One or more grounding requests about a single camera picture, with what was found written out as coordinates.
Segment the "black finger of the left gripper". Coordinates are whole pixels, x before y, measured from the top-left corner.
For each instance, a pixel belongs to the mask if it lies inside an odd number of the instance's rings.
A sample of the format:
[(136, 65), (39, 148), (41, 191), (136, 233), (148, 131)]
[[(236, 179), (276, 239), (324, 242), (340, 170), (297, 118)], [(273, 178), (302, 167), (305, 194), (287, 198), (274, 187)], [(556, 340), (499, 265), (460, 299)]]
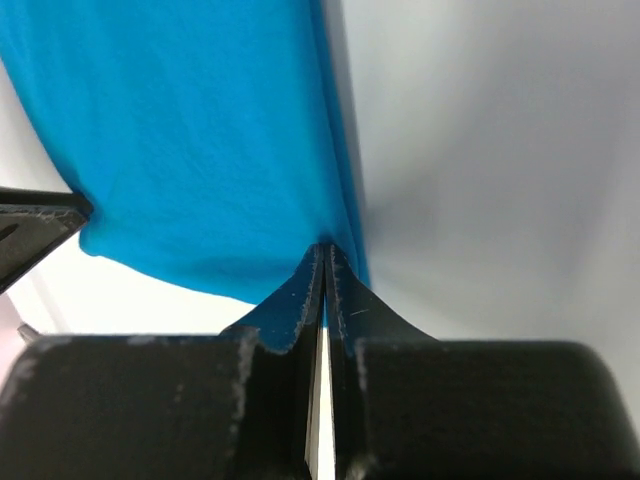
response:
[(3, 292), (79, 232), (93, 212), (79, 193), (3, 187), (0, 199)]

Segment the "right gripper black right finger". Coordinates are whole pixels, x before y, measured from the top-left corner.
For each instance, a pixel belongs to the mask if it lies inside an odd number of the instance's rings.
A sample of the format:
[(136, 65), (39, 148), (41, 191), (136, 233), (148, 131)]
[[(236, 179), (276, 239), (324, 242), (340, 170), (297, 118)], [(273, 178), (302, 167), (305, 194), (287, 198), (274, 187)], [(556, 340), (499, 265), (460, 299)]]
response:
[(563, 341), (435, 339), (323, 248), (340, 479), (635, 479), (610, 370)]

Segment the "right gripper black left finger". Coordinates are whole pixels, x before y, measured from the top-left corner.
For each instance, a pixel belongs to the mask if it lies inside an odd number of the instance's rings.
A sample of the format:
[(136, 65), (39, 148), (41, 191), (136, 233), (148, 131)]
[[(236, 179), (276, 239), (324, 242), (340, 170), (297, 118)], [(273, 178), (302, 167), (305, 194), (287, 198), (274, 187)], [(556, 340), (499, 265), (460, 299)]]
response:
[(323, 251), (221, 333), (43, 336), (1, 393), (5, 479), (311, 479)]

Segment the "blue t shirt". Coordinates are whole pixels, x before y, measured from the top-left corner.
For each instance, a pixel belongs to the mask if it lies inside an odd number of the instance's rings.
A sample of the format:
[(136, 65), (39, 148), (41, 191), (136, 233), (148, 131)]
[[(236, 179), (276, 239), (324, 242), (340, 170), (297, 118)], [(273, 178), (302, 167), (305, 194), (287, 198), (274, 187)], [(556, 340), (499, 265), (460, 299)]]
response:
[(320, 242), (368, 280), (319, 2), (5, 1), (1, 59), (86, 253), (247, 303)]

